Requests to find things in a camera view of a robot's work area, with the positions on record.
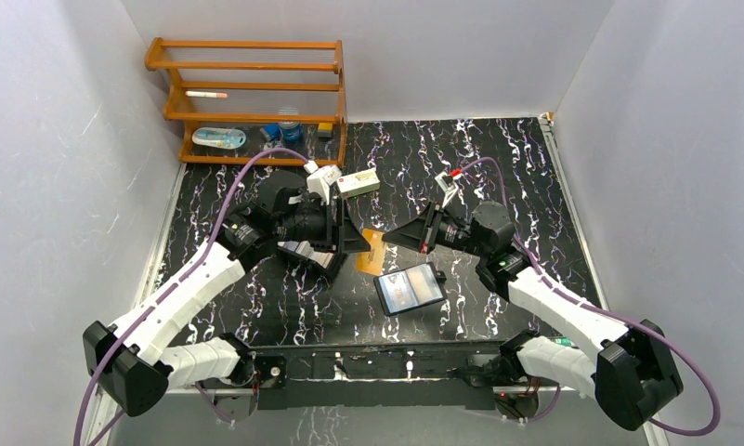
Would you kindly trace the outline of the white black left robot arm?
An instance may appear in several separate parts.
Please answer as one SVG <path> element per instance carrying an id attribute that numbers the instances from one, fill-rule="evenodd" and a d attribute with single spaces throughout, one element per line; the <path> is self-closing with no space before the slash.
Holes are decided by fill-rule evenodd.
<path id="1" fill-rule="evenodd" d="M 219 379 L 245 387 L 259 376 L 256 353 L 234 334 L 189 346 L 172 340 L 213 299 L 258 263 L 291 244 L 295 255 L 328 266 L 343 255 L 370 251 L 346 201 L 322 200 L 297 187 L 260 191 L 235 207 L 183 268 L 153 295 L 110 324 L 83 333 L 87 370 L 124 411 L 136 417 L 170 390 Z"/>

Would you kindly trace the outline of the black card holder box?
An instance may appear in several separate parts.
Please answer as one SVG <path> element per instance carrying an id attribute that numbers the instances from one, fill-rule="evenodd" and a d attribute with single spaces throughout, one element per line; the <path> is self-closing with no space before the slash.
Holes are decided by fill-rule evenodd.
<path id="1" fill-rule="evenodd" d="M 347 259 L 344 253 L 316 251 L 309 242 L 278 242 L 277 254 L 288 264 L 305 267 L 328 283 L 335 281 Z"/>

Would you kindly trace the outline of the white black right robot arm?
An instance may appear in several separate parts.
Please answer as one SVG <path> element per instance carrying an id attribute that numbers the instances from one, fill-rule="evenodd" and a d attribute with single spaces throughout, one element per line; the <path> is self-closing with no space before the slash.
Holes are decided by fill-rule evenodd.
<path id="1" fill-rule="evenodd" d="M 476 256 L 482 284 L 525 309 L 571 341 L 560 346 L 525 331 L 500 347 L 489 369 L 514 385 L 543 377 L 592 397 L 617 426 L 634 431 L 684 390 L 663 332 L 650 321 L 621 322 L 584 308 L 569 289 L 536 270 L 515 242 L 507 208 L 476 207 L 470 220 L 430 203 L 414 220 L 385 233 L 385 243 L 423 254 L 436 246 Z"/>

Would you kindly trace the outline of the orange credit card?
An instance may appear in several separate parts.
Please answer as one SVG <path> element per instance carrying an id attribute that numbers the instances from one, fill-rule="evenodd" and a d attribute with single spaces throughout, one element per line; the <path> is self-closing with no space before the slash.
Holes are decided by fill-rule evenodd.
<path id="1" fill-rule="evenodd" d="M 358 253 L 356 270 L 372 276 L 380 276 L 383 273 L 386 255 L 386 243 L 382 240 L 384 234 L 372 229 L 364 229 L 362 234 L 369 243 L 370 250 Z"/>

